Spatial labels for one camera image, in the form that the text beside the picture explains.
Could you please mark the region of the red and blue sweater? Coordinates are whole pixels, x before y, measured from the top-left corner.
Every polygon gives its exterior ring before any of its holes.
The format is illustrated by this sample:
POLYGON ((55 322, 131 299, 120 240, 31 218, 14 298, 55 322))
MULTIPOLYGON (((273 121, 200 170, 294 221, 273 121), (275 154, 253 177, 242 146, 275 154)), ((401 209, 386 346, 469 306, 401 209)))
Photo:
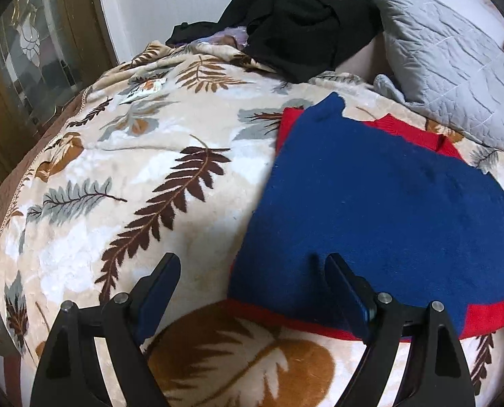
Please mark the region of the red and blue sweater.
POLYGON ((277 155, 228 299, 268 324, 350 340, 339 254, 377 292, 441 302, 462 338, 504 327, 504 190, 460 158, 384 122, 347 119, 330 94, 305 109, 277 155))

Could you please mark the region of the purple garment under clothes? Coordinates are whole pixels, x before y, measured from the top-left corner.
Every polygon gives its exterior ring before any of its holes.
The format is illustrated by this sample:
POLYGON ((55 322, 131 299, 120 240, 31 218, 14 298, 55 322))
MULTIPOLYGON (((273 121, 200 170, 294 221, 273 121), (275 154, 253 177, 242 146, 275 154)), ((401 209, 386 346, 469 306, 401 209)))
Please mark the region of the purple garment under clothes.
POLYGON ((242 51, 247 47, 247 28, 244 26, 227 27, 223 31, 218 31, 210 36, 193 40, 193 43, 209 43, 212 45, 229 45, 234 49, 242 51))

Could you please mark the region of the black clothes pile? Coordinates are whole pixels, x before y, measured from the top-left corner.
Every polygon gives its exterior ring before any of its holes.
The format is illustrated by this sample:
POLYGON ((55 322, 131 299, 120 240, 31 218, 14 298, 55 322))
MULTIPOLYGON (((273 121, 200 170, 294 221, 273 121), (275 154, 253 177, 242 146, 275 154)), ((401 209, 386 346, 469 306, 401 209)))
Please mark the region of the black clothes pile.
POLYGON ((383 29, 372 0, 231 0, 216 22, 183 22, 167 43, 179 45, 245 27, 245 54, 292 83, 336 69, 383 29))

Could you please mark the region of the leaf pattern beige blanket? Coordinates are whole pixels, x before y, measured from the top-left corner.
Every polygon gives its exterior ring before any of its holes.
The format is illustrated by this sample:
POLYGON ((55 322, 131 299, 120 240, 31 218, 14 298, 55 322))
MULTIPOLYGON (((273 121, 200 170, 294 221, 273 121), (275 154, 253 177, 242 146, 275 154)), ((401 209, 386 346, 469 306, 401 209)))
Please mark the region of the leaf pattern beige blanket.
MULTIPOLYGON (((333 405, 364 344, 253 320, 228 299, 275 159, 305 109, 330 94, 343 98, 345 118, 382 121, 504 190, 503 151, 357 75, 292 84, 228 46, 151 43, 78 96, 0 188, 0 313, 27 382, 63 302, 108 302, 173 253, 180 281, 141 345, 171 405, 333 405)), ((504 327, 460 339, 474 401, 485 406, 504 387, 504 327)))

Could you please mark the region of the grey quilted pillow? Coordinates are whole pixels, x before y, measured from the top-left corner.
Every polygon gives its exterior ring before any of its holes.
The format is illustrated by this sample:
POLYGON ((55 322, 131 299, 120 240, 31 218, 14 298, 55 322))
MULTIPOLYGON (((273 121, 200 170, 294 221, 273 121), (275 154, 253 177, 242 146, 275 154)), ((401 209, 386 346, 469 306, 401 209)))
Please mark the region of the grey quilted pillow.
POLYGON ((504 51, 438 0, 372 0, 393 71, 375 90, 408 109, 504 151, 504 51))

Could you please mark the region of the wooden door with glass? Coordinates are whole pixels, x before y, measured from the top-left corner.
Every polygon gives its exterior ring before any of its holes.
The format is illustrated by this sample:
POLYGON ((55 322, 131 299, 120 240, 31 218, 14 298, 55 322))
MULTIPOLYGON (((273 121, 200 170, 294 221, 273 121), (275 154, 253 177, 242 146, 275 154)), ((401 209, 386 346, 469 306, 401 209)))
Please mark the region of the wooden door with glass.
POLYGON ((100 0, 12 0, 0 15, 0 185, 64 106, 117 63, 100 0))

